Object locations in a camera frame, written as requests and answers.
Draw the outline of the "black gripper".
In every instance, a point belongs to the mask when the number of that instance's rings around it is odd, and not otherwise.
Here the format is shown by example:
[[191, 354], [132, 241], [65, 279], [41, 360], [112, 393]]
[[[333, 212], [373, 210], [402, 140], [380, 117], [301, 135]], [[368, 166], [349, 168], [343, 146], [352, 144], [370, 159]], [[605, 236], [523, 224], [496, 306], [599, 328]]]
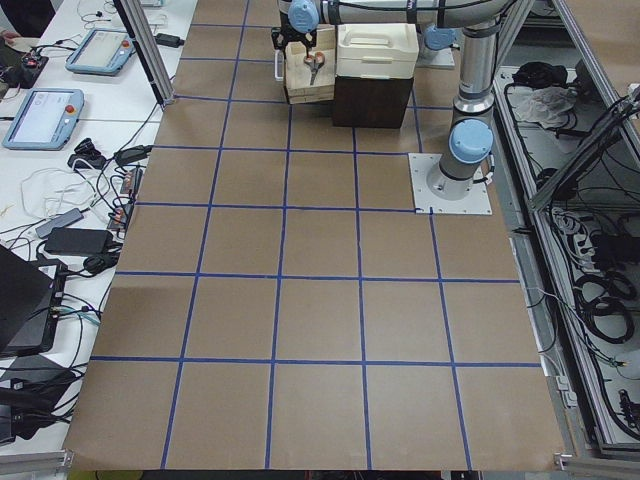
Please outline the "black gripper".
[[279, 45], [287, 46], [291, 42], [299, 42], [305, 51], [305, 56], [311, 56], [317, 45], [317, 30], [302, 33], [290, 24], [282, 24], [279, 33]]

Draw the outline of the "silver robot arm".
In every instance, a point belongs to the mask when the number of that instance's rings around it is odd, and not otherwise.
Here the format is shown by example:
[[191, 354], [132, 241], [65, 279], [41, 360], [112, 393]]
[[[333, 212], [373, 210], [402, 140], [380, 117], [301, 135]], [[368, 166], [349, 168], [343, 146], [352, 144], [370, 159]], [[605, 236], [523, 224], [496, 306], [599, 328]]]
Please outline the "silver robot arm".
[[323, 26], [336, 32], [335, 97], [347, 80], [410, 80], [417, 67], [457, 68], [448, 148], [426, 175], [430, 193], [465, 198], [493, 144], [492, 84], [529, 1], [280, 1], [275, 49], [312, 49]]

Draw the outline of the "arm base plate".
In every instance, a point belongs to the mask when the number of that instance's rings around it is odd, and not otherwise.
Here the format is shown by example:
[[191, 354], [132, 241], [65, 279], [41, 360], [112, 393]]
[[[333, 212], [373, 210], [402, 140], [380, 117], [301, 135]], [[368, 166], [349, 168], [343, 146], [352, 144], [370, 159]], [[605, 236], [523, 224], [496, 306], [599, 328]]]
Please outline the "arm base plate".
[[455, 68], [455, 60], [450, 47], [442, 50], [431, 50], [425, 48], [416, 61], [417, 68], [431, 68], [442, 70], [453, 70]]

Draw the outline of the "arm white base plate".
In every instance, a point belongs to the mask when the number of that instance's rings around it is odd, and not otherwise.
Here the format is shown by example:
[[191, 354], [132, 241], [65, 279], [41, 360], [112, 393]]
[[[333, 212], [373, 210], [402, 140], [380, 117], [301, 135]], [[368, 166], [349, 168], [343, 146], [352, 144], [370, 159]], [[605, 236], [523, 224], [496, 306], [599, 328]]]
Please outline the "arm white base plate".
[[478, 167], [467, 180], [452, 180], [440, 170], [441, 154], [409, 153], [414, 211], [436, 215], [491, 215], [487, 185]]

